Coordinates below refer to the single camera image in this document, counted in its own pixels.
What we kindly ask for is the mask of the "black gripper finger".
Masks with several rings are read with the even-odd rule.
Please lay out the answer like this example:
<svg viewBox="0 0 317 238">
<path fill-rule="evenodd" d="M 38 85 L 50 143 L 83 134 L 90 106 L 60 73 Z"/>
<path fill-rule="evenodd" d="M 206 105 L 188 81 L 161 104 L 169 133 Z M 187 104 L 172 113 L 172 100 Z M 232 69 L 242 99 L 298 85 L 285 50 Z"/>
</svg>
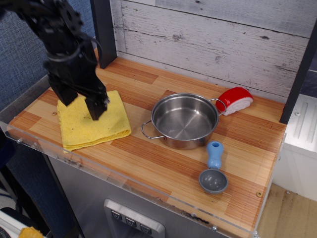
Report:
<svg viewBox="0 0 317 238">
<path fill-rule="evenodd" d="M 86 95 L 85 103 L 92 120 L 98 120 L 99 117 L 107 110 L 110 102 L 106 90 L 89 91 Z"/>
<path fill-rule="evenodd" d="M 78 93 L 76 91 L 55 78 L 49 78 L 49 84 L 59 100 L 65 106 L 70 105 L 78 97 Z"/>
</svg>

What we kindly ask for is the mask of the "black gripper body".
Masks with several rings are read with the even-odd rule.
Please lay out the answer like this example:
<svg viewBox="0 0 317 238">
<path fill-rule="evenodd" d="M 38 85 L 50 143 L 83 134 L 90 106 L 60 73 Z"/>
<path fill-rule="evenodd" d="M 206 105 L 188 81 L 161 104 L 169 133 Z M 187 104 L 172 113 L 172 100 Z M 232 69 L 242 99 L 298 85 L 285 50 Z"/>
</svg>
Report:
<svg viewBox="0 0 317 238">
<path fill-rule="evenodd" d="M 46 52 L 48 61 L 45 68 L 49 78 L 55 78 L 78 94 L 84 96 L 89 91 L 106 90 L 105 86 L 96 75 L 97 59 L 91 41 L 82 41 L 77 44 L 74 51 Z"/>
</svg>

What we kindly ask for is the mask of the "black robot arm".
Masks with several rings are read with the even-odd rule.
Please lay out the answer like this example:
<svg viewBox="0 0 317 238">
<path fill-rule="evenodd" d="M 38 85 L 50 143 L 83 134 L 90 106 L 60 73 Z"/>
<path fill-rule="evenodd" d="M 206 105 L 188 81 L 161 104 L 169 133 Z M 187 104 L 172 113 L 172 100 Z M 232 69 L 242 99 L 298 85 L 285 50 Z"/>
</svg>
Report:
<svg viewBox="0 0 317 238">
<path fill-rule="evenodd" d="M 66 0 L 2 0 L 0 6 L 15 12 L 43 42 L 44 68 L 60 101 L 68 106 L 83 95 L 92 120 L 98 120 L 109 98 L 96 75 L 93 38 L 82 32 L 80 13 Z"/>
</svg>

